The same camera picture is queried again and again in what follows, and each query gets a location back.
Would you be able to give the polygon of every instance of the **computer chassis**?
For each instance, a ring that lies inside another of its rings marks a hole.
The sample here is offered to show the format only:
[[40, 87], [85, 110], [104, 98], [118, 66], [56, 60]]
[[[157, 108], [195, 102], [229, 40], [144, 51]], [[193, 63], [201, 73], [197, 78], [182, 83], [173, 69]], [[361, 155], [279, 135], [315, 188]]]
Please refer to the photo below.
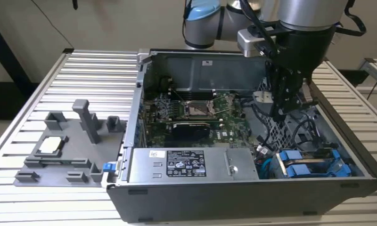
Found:
[[321, 215], [377, 190], [377, 162], [314, 84], [318, 105], [275, 123], [263, 57], [138, 57], [122, 160], [106, 169], [124, 221]]

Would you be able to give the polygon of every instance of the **black cable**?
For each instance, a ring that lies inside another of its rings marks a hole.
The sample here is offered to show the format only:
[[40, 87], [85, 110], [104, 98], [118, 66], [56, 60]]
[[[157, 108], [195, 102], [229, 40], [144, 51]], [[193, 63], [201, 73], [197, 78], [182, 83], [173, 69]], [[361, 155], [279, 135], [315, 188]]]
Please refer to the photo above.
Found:
[[257, 109], [257, 112], [258, 112], [259, 114], [262, 114], [262, 115], [266, 116], [266, 117], [270, 117], [270, 115], [259, 109], [259, 107], [257, 106], [257, 104], [254, 104], [254, 108]]
[[186, 26], [186, 19], [189, 17], [189, 11], [190, 11], [190, 5], [191, 5], [191, 0], [185, 0], [183, 1], [183, 13], [182, 13], [182, 25], [181, 25], [181, 35], [182, 35], [182, 38], [183, 40], [186, 40], [186, 36], [183, 34], [183, 28]]
[[373, 86], [373, 88], [371, 88], [371, 90], [370, 90], [370, 92], [369, 92], [369, 95], [366, 96], [366, 99], [367, 99], [367, 100], [369, 100], [369, 98], [370, 98], [370, 95], [371, 95], [371, 93], [373, 93], [373, 91], [374, 91], [375, 86], [377, 86], [377, 82], [375, 82], [375, 84], [374, 84], [374, 86]]
[[262, 123], [262, 125], [266, 128], [266, 137], [265, 137], [263, 142], [261, 144], [261, 146], [263, 146], [267, 142], [269, 137], [270, 137], [270, 127], [269, 127], [267, 123], [263, 121], [263, 119], [261, 118], [261, 116], [258, 115], [258, 111], [257, 111], [258, 108], [257, 108], [255, 104], [251, 104], [251, 110], [254, 112], [257, 119], [259, 120], [259, 122]]
[[277, 55], [277, 46], [275, 46], [275, 43], [274, 41], [271, 40], [266, 30], [265, 30], [265, 27], [263, 25], [261, 24], [258, 18], [257, 18], [257, 15], [251, 9], [251, 6], [247, 2], [247, 0], [239, 0], [239, 7], [242, 9], [242, 12], [243, 12], [243, 15], [251, 20], [254, 26], [257, 27], [259, 33], [261, 33], [261, 36], [262, 38], [265, 39], [265, 41], [267, 42], [267, 45], [270, 47], [270, 50], [271, 50], [271, 53], [273, 53], [273, 56]]
[[295, 135], [297, 135], [297, 132], [298, 132], [301, 126], [302, 126], [305, 123], [314, 123], [314, 122], [313, 122], [311, 119], [306, 119], [306, 120], [301, 121], [301, 122], [298, 123], [297, 127], [295, 127], [294, 130], [293, 130], [291, 138], [290, 138], [290, 142], [294, 144], [294, 146], [298, 148], [298, 150], [299, 150], [301, 152], [303, 152], [303, 150], [302, 150], [301, 146], [294, 142], [294, 137], [295, 137]]
[[41, 11], [42, 15], [45, 16], [46, 20], [49, 21], [52, 27], [56, 29], [56, 31], [58, 32], [58, 34], [62, 36], [62, 38], [65, 39], [65, 41], [69, 43], [70, 47], [74, 48], [74, 46], [70, 44], [69, 40], [66, 39], [66, 37], [64, 36], [64, 34], [58, 31], [58, 29], [56, 28], [56, 26], [53, 25], [49, 17], [45, 15], [42, 9], [38, 7], [38, 5], [36, 4], [34, 0], [30, 0], [32, 3], [36, 5], [36, 7], [38, 8], [38, 10]]

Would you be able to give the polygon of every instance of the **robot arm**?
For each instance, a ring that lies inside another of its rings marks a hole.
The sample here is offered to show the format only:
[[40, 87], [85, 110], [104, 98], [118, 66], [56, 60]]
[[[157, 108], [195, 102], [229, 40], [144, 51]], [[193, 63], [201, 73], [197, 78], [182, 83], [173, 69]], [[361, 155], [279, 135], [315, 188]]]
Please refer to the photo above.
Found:
[[[290, 111], [317, 104], [309, 89], [311, 72], [322, 62], [334, 33], [361, 36], [366, 32], [359, 18], [349, 13], [354, 0], [230, 0], [225, 8], [217, 3], [187, 2], [185, 42], [191, 48], [209, 48], [214, 39], [234, 40], [235, 35], [245, 57], [267, 57], [269, 115], [279, 121]], [[270, 21], [274, 13], [277, 19]], [[359, 31], [337, 26], [342, 13]]]
[[[278, 20], [263, 23], [246, 0], [239, 3], [254, 25], [238, 31], [238, 47], [247, 57], [255, 49], [269, 58], [266, 77], [273, 96], [269, 114], [279, 121], [290, 111], [317, 104], [309, 88], [311, 72], [322, 62], [334, 33], [361, 36], [366, 28], [359, 18], [349, 13], [354, 0], [281, 0]], [[335, 26], [342, 12], [359, 31]]]

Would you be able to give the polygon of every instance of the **white wall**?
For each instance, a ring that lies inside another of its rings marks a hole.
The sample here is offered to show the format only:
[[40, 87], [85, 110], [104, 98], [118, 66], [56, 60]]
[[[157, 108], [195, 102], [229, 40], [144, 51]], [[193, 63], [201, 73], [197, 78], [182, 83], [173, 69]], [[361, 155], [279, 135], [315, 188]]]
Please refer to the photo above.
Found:
[[[74, 48], [185, 47], [183, 0], [78, 0], [77, 11], [70, 0], [36, 0], [36, 3]], [[330, 47], [327, 58], [337, 68], [357, 68], [363, 57], [377, 58], [377, 0], [357, 0], [351, 13], [362, 18], [367, 34], [343, 36]], [[347, 18], [342, 18], [342, 23], [355, 29]], [[0, 0], [0, 32], [30, 79], [40, 81], [69, 44], [30, 0]], [[237, 50], [235, 43], [215, 42], [214, 49]], [[2, 69], [0, 80], [8, 80]]]

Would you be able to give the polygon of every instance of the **gray 3d printed holder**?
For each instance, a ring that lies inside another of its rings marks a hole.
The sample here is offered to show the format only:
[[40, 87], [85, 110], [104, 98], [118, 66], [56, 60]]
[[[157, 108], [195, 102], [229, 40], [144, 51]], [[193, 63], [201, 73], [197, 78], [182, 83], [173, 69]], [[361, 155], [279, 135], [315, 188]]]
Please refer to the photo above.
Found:
[[88, 100], [74, 101], [80, 120], [66, 120], [61, 112], [48, 114], [46, 129], [16, 174], [16, 186], [100, 187], [101, 166], [118, 157], [125, 121], [117, 116], [98, 120], [88, 106]]

